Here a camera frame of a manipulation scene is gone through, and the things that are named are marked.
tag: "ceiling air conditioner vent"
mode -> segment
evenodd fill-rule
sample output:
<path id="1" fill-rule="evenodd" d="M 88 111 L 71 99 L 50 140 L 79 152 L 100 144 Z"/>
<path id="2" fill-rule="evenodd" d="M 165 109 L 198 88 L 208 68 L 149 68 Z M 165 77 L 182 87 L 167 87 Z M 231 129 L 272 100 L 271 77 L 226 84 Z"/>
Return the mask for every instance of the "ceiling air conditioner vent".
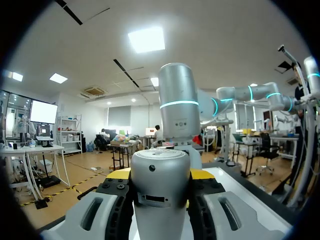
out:
<path id="1" fill-rule="evenodd" d="M 84 93 L 79 93 L 79 94 L 77 95 L 77 97 L 79 97 L 79 98 L 81 98 L 81 99 L 90 99 L 90 96 L 88 96 L 88 95 L 86 95 L 86 94 L 84 94 Z"/>
<path id="2" fill-rule="evenodd" d="M 90 96 L 101 96 L 107 93 L 107 91 L 98 86 L 87 87 L 83 90 L 83 92 L 89 94 Z"/>
<path id="3" fill-rule="evenodd" d="M 295 85 L 297 84 L 299 81 L 296 78 L 291 78 L 289 80 L 286 81 L 289 85 Z"/>

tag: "laptop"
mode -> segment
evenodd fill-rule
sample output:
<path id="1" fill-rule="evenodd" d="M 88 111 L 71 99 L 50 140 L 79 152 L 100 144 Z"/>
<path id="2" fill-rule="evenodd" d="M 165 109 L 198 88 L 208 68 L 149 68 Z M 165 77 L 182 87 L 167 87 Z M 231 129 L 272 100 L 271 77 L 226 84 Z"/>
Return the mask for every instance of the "laptop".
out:
<path id="1" fill-rule="evenodd" d="M 244 141 L 242 140 L 242 134 L 232 133 L 232 135 L 234 136 L 234 139 L 235 139 L 236 142 L 241 142 L 241 143 L 244 142 Z"/>

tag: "fluorescent light panel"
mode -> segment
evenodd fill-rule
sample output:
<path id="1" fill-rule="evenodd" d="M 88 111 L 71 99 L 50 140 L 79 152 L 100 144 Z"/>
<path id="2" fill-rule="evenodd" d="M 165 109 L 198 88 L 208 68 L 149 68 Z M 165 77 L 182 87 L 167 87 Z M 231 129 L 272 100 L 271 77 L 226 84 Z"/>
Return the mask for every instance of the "fluorescent light panel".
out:
<path id="1" fill-rule="evenodd" d="M 128 37 L 138 54 L 166 49 L 164 33 L 159 26 L 130 32 Z"/>
<path id="2" fill-rule="evenodd" d="M 23 78 L 23 77 L 24 77 L 24 76 L 21 75 L 21 74 L 19 74 L 19 73 L 16 73 L 16 72 L 13 72 L 13 73 L 12 73 L 12 78 L 13 78 L 14 80 L 19 81 L 19 82 L 22 82 L 22 78 Z"/>
<path id="3" fill-rule="evenodd" d="M 68 78 L 59 75 L 58 73 L 53 74 L 50 78 L 51 81 L 54 81 L 58 84 L 62 84 L 64 81 L 66 81 Z"/>
<path id="4" fill-rule="evenodd" d="M 153 85 L 154 87 L 158 87 L 158 86 L 159 86 L 159 78 L 157 78 L 157 77 L 152 77 L 152 78 L 150 78 L 150 80 L 151 80 L 152 85 Z"/>

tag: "black chair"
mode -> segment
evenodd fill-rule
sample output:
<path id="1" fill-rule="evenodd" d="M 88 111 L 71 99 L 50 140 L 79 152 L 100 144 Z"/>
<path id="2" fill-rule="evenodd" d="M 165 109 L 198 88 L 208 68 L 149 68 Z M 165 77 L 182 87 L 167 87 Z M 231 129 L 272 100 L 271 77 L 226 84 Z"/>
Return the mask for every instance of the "black chair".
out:
<path id="1" fill-rule="evenodd" d="M 270 175 L 272 175 L 275 169 L 271 166 L 268 166 L 268 161 L 279 157 L 279 154 L 277 153 L 279 146 L 271 145 L 271 140 L 268 133 L 261 133 L 260 137 L 262 140 L 262 146 L 257 153 L 257 156 L 265 158 L 266 163 L 265 165 L 258 166 L 256 171 L 259 172 L 259 175 L 265 171 L 269 171 Z"/>
<path id="2" fill-rule="evenodd" d="M 94 144 L 98 150 L 98 152 L 107 150 L 107 141 L 105 140 L 103 135 L 96 134 Z"/>

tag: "person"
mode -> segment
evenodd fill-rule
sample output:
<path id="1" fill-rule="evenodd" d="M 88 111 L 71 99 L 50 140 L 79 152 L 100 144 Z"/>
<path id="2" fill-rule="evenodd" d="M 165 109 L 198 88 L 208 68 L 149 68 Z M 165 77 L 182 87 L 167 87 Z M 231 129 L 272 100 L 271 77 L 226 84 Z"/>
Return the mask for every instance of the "person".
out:
<path id="1" fill-rule="evenodd" d="M 160 130 L 160 126 L 156 125 L 155 129 L 156 129 L 156 132 L 154 133 L 154 139 L 155 140 L 152 143 L 152 147 L 153 148 L 161 146 L 161 143 L 159 143 L 159 141 L 164 140 L 164 134 Z"/>
<path id="2" fill-rule="evenodd" d="M 110 134 L 106 134 L 106 130 L 104 128 L 101 129 L 101 132 L 99 132 L 99 135 L 103 135 L 103 138 L 106 141 L 110 140 Z"/>

